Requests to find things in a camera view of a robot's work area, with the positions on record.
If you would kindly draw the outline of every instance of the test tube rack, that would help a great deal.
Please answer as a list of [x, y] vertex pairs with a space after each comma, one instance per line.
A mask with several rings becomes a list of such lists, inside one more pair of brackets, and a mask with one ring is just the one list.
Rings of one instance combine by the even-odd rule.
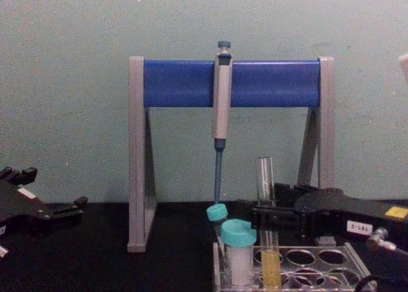
[[[309, 61], [233, 61], [231, 107], [306, 107], [298, 184], [334, 187], [335, 68]], [[212, 107], [214, 61], [129, 58], [129, 252], [146, 251], [156, 211], [149, 108]]]
[[[279, 247], [281, 289], [265, 288], [262, 281], [261, 250], [254, 247], [253, 281], [247, 286], [232, 286], [224, 256], [213, 244], [214, 292], [353, 292], [357, 283], [370, 272], [349, 243], [335, 247]], [[368, 283], [362, 291], [374, 292], [377, 283]]]

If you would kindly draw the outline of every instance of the glass test tube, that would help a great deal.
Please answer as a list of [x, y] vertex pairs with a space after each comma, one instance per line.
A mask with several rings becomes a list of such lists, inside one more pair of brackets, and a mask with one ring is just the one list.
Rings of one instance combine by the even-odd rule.
[[[256, 159], [258, 205], [275, 206], [272, 158]], [[259, 231], [262, 259], [262, 277], [266, 288], [281, 287], [281, 264], [279, 259], [277, 231]]]

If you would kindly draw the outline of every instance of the painted wall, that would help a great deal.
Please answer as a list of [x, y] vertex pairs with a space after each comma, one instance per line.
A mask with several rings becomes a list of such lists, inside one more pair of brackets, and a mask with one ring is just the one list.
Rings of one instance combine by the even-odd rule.
[[[337, 185], [408, 196], [406, 0], [0, 0], [0, 166], [46, 201], [128, 199], [128, 57], [337, 61]], [[255, 199], [254, 160], [294, 183], [306, 109], [233, 109], [222, 197]], [[157, 195], [211, 200], [212, 111], [152, 111]]]

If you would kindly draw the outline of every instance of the yellow liquid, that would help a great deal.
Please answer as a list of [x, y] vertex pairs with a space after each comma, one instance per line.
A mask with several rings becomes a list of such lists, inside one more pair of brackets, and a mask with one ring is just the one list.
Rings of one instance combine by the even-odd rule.
[[281, 287], [279, 251], [261, 251], [262, 277], [265, 287]]

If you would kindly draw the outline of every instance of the blue pipette holder bar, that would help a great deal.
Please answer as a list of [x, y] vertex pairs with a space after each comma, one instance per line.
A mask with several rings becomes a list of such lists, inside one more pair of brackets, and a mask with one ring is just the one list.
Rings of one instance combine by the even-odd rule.
[[[334, 186], [335, 72], [331, 57], [234, 61], [232, 107], [307, 107], [298, 184], [310, 184], [318, 149], [319, 187]], [[144, 252], [155, 210], [150, 107], [211, 107], [214, 61], [129, 59], [129, 252]]]

